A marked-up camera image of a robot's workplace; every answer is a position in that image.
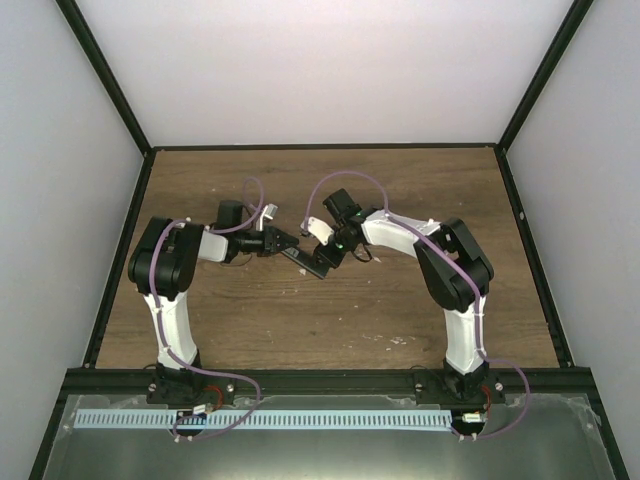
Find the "black remote control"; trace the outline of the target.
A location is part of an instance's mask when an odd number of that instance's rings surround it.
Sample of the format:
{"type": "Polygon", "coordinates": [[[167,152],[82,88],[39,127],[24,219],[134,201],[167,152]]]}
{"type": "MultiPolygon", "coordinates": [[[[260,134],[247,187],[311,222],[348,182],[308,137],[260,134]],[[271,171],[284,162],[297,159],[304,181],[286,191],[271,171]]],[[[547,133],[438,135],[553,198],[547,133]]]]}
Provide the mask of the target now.
{"type": "Polygon", "coordinates": [[[303,251],[298,246],[294,248],[295,248],[295,257],[288,258],[289,260],[291,260],[300,268],[302,268],[308,273],[311,273],[312,275],[314,275],[319,279],[324,279],[326,277],[329,271],[329,268],[327,268],[325,265],[317,264],[313,255],[303,251]]]}

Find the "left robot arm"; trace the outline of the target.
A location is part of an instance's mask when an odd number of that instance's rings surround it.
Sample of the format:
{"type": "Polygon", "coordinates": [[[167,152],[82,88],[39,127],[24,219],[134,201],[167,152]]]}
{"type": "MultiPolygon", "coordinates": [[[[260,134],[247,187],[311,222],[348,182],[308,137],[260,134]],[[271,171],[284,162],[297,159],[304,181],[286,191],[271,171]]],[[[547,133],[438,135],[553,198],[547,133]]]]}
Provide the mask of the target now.
{"type": "Polygon", "coordinates": [[[196,371],[201,360],[191,334],[187,301],[197,263],[229,264],[240,254],[270,257],[296,247],[296,237],[266,223],[275,210],[275,205],[268,204],[252,220],[243,217],[248,206],[223,200],[211,225],[159,216],[149,220],[131,255],[128,278],[152,315],[158,344],[156,395],[166,392],[170,399],[184,404],[203,395],[205,379],[196,371]]]}

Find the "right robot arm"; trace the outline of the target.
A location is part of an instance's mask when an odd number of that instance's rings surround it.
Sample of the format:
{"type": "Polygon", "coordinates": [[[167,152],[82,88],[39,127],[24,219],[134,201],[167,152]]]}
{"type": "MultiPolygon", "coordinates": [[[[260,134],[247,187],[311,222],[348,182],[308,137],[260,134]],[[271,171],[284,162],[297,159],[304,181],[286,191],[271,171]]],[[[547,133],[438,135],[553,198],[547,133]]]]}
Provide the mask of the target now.
{"type": "Polygon", "coordinates": [[[465,403],[488,376],[483,320],[494,269],[459,218],[415,220],[386,208],[363,209],[344,189],[323,201],[332,225],[305,213],[304,234],[314,237],[314,255],[335,268],[357,247],[385,247],[418,261],[427,290],[444,312],[447,348],[443,383],[447,396],[465,403]]]}

